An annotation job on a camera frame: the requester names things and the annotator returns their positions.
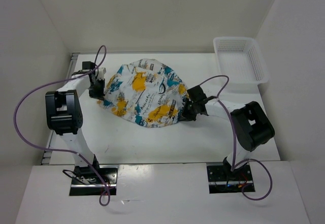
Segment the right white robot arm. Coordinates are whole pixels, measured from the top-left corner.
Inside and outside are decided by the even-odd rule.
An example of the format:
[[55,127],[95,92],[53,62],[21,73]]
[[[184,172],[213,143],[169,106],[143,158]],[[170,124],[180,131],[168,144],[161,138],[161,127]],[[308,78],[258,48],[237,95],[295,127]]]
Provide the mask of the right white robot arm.
[[223,160],[223,174],[234,180],[249,162],[249,155],[275,136],[275,130],[264,110],[256,101],[248,104],[222,102],[216,96],[206,96],[197,85],[188,91],[180,121],[195,121],[197,115],[229,120],[233,133],[233,151]]

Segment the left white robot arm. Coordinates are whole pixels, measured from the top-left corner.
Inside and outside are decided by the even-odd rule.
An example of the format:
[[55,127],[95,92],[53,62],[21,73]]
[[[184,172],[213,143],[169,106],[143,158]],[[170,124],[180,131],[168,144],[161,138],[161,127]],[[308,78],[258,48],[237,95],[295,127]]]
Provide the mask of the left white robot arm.
[[90,183],[101,178],[101,170],[95,154],[89,149],[82,133],[83,114],[79,97],[89,92],[89,97],[104,99],[105,68],[84,61],[82,69],[73,73],[72,79],[56,91],[45,95],[47,125],[66,143],[73,154],[75,173]]

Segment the patterned white teal yellow shorts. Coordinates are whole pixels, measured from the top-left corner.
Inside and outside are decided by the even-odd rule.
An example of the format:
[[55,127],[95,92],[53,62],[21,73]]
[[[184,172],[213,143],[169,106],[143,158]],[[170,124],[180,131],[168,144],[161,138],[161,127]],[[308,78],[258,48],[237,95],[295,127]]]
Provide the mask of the patterned white teal yellow shorts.
[[156,59],[121,65],[98,104],[110,113],[147,128],[176,124],[189,98],[176,72]]

